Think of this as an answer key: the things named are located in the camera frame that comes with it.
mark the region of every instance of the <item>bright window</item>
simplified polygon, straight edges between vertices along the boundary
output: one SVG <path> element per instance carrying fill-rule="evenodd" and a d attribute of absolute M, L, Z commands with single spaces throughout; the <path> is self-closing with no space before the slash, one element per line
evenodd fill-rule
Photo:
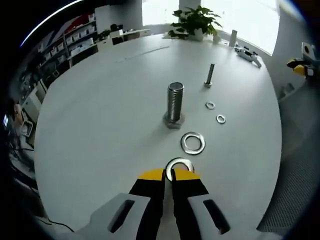
<path fill-rule="evenodd" d="M 173 16 L 179 9 L 179 0 L 142 0 L 142 25 L 177 23 Z"/>
<path fill-rule="evenodd" d="M 201 6 L 221 16 L 223 31 L 272 55 L 279 29 L 277 0 L 201 0 Z"/>

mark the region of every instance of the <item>bolt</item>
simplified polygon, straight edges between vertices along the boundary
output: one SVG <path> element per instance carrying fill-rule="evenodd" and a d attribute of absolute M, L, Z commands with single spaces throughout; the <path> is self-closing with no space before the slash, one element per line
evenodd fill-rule
<path fill-rule="evenodd" d="M 163 116 L 164 124 L 169 129 L 179 129 L 184 122 L 181 113 L 184 85 L 181 82 L 172 82 L 167 89 L 167 112 Z"/>
<path fill-rule="evenodd" d="M 215 65 L 211 63 L 208 77 L 206 79 L 206 82 L 204 83 L 204 86 L 207 88 L 211 88 L 211 86 L 212 86 L 211 78 L 212 78 L 212 73 L 214 72 L 214 68 L 215 68 Z"/>

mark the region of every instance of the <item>round table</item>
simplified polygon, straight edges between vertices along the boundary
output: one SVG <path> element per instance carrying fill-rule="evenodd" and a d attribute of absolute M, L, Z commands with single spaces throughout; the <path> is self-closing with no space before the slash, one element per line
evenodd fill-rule
<path fill-rule="evenodd" d="M 212 87 L 205 88 L 211 63 Z M 278 102 L 261 63 L 227 46 L 153 35 L 73 66 L 50 86 L 36 127 L 35 173 L 49 218 L 76 231 L 144 171 L 182 157 L 231 228 L 255 229 L 273 195 L 282 148 Z M 163 123 L 171 82 L 184 84 L 181 129 Z M 201 154 L 183 152 L 187 132 L 203 135 Z"/>

